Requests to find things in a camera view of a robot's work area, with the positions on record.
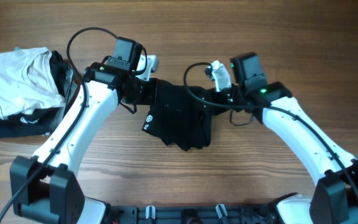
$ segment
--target crumpled white fabric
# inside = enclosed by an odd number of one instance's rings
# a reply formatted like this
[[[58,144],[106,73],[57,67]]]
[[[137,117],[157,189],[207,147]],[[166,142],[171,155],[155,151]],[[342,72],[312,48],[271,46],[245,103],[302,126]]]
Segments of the crumpled white fabric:
[[[65,106],[50,73],[46,47],[0,54],[0,119]]]

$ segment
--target white fabric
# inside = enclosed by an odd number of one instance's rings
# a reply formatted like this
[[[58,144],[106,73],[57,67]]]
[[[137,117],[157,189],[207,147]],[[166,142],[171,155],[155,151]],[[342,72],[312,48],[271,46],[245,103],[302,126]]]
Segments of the white fabric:
[[[46,47],[0,54],[0,119],[65,105],[50,73],[51,56]]]

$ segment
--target wood grain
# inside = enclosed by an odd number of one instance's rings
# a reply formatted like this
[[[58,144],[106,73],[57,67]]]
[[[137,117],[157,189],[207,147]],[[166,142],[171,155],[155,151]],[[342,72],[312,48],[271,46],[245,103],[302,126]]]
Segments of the wood grain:
[[[270,82],[280,80],[304,110],[358,157],[358,1],[40,1],[0,0],[0,52],[46,46],[65,57],[69,38],[98,26],[135,39],[160,57],[155,77],[181,85],[192,63],[255,51]],[[111,54],[114,40],[81,34],[71,54],[79,70]],[[213,86],[202,69],[192,85]],[[78,179],[89,197],[113,205],[266,202],[290,192],[313,193],[291,150],[254,122],[233,127],[213,119],[203,150],[166,147],[141,131],[148,108],[118,108],[90,145]],[[236,115],[236,121],[249,119]],[[0,140],[0,210],[11,196],[9,166],[46,140]],[[7,223],[27,222],[10,211]]]

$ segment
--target white logo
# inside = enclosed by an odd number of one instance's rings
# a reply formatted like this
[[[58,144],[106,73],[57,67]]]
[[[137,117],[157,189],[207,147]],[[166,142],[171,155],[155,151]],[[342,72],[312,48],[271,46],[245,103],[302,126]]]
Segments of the white logo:
[[[28,124],[28,123],[35,124],[38,122],[38,119],[36,119],[35,121],[28,121],[25,118],[21,118],[20,121],[22,121],[22,123],[25,123],[25,124]]]
[[[146,122],[150,122],[153,120],[153,116],[151,115],[148,115],[147,118],[146,118]]]

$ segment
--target black garment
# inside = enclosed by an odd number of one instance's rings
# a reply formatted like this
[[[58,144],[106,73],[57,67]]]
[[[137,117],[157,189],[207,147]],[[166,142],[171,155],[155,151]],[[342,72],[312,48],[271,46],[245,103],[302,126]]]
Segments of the black garment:
[[[58,92],[65,96],[64,84],[68,65],[63,62],[62,56],[57,51],[52,52],[49,64]],[[50,133],[54,131],[50,124],[58,110],[59,108],[35,109],[31,115],[19,113],[10,115],[5,120],[0,119],[0,138],[17,138]]]
[[[202,87],[190,90],[208,100],[210,94]],[[160,138],[165,145],[176,143],[184,151],[202,149],[211,143],[212,114],[195,101],[183,86],[159,80],[157,102],[150,111],[142,130]]]

